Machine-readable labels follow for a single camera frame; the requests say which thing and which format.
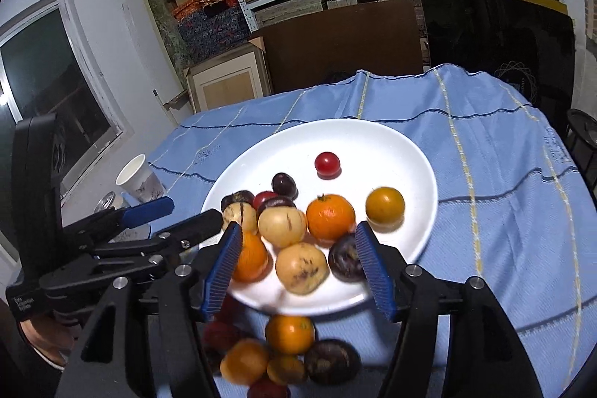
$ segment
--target white window frame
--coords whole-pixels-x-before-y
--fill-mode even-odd
[[[79,68],[81,69],[85,81],[95,97],[97,104],[110,124],[110,129],[87,150],[63,178],[61,194],[63,201],[65,201],[76,188],[79,181],[94,166],[95,162],[101,158],[109,148],[113,147],[115,142],[122,138],[125,133],[124,127],[126,127],[126,122],[119,114],[118,107],[112,103],[111,97],[109,96],[109,89],[103,79],[103,74],[93,57],[89,43],[83,33],[81,22],[76,14],[74,0],[41,0],[27,8],[22,13],[6,22],[3,26],[0,26],[0,47],[31,23],[54,10],[59,10],[60,12],[62,24],[64,25],[71,50],[73,51]],[[0,86],[7,96],[8,107],[10,108],[15,123],[23,120],[10,89],[10,84],[8,83],[4,64],[2,63],[1,52]]]

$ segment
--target plate rim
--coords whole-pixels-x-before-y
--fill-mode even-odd
[[[303,128],[303,127],[306,127],[309,125],[329,123],[332,121],[334,121],[334,122],[342,121],[341,123],[345,123],[345,122],[346,123],[362,123],[364,125],[381,126],[385,129],[387,129],[388,131],[392,131],[393,133],[398,134],[398,137],[403,137],[407,141],[407,143],[411,144],[413,146],[413,148],[419,152],[419,154],[422,156],[423,160],[425,161],[426,165],[428,166],[428,168],[431,172],[431,175],[432,175],[432,182],[433,182],[432,190],[434,192],[435,204],[432,208],[432,214],[431,214],[431,217],[429,218],[428,225],[425,228],[424,237],[421,238],[420,242],[417,244],[417,246],[415,247],[415,250],[413,252],[414,258],[411,259],[412,260],[411,262],[407,262],[407,263],[415,263],[420,258],[421,254],[423,253],[423,250],[425,249],[425,247],[427,246],[427,244],[429,242],[429,239],[431,238],[431,232],[435,225],[435,219],[437,218],[438,207],[439,207],[437,178],[435,177],[435,171],[433,169],[433,166],[431,165],[431,162],[429,162],[429,159],[427,158],[425,153],[421,150],[421,148],[417,144],[415,144],[415,142],[413,142],[410,138],[408,138],[402,132],[392,129],[391,127],[388,127],[387,125],[384,125],[379,122],[372,122],[370,120],[362,120],[362,119],[320,119],[320,120],[312,120],[310,122],[305,122],[305,123],[302,123],[299,125],[295,125],[295,126],[287,128],[287,129],[275,132],[271,135],[268,135],[267,137],[265,137],[265,139],[262,139],[259,142],[257,142],[256,144],[250,146],[246,151],[244,151],[243,153],[238,155],[238,157],[236,157],[230,164],[228,164],[226,166],[226,168],[218,176],[218,178],[214,182],[213,186],[211,187],[211,189],[208,191],[207,195],[205,196],[203,205],[201,207],[201,212],[207,211],[208,209],[210,209],[210,207],[206,207],[206,201],[207,201],[211,191],[213,191],[214,187],[216,187],[216,184],[219,182],[220,178],[224,177],[226,175],[227,171],[230,170],[232,165],[237,160],[239,160],[242,156],[244,156],[245,154],[247,154],[250,151],[258,150],[259,146],[261,144],[281,135],[282,133],[285,133],[286,131],[292,131],[294,129]],[[241,304],[243,304],[247,307],[250,307],[251,309],[256,310],[257,312],[270,314],[270,312],[268,312],[268,310],[266,308],[259,308],[258,306],[255,306],[252,301],[243,298],[243,294],[242,294],[241,290],[233,290],[233,289],[229,288],[227,293],[230,294],[232,297],[234,297],[234,299],[238,300]],[[317,306],[317,307],[305,307],[305,308],[301,308],[301,309],[283,306],[283,307],[277,307],[275,309],[275,312],[276,312],[276,314],[292,315],[292,316],[312,316],[312,317],[326,316],[326,315],[342,312],[344,310],[348,310],[350,308],[356,307],[359,304],[367,302],[369,299],[371,299],[371,297],[372,297],[371,291],[366,287],[364,289],[364,292],[362,294],[360,294],[359,297],[354,297],[350,301],[343,301],[342,303],[331,304],[331,305],[327,305],[325,307]]]

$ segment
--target table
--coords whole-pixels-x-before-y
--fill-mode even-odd
[[[419,263],[441,279],[483,276],[517,329],[545,397],[559,396],[597,340],[597,213],[542,113],[485,72],[454,65],[403,77],[359,71],[333,85],[194,115],[148,158],[175,202],[153,230],[197,214],[220,173],[255,143],[337,117],[382,123],[423,150],[436,174],[439,207]],[[243,320],[263,337],[266,316],[246,309]],[[293,397],[374,397],[398,325],[385,322],[371,301],[315,323],[320,338],[353,343],[365,369],[344,386],[293,387]],[[429,396],[441,392],[448,324],[440,319]],[[217,384],[222,396],[246,395],[245,387]]]

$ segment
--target black stool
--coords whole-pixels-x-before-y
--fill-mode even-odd
[[[576,109],[567,112],[566,146],[591,192],[597,187],[597,120]]]

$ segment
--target red fruit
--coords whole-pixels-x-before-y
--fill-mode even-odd
[[[340,160],[333,152],[322,152],[315,158],[315,169],[322,178],[333,178],[340,173]]]
[[[257,211],[259,209],[259,206],[262,205],[262,202],[267,201],[268,199],[271,199],[273,197],[276,197],[277,195],[278,194],[273,191],[260,192],[258,195],[255,196],[255,199],[253,199],[253,207],[255,208],[255,211]]]
[[[226,294],[220,311],[214,317],[219,322],[234,324],[235,317],[237,316],[239,310],[239,303],[230,295]]]
[[[269,378],[262,378],[249,388],[247,398],[290,398],[290,390]]]
[[[213,321],[205,325],[201,342],[204,347],[215,349],[225,354],[243,337],[243,332],[236,326],[225,322]]]

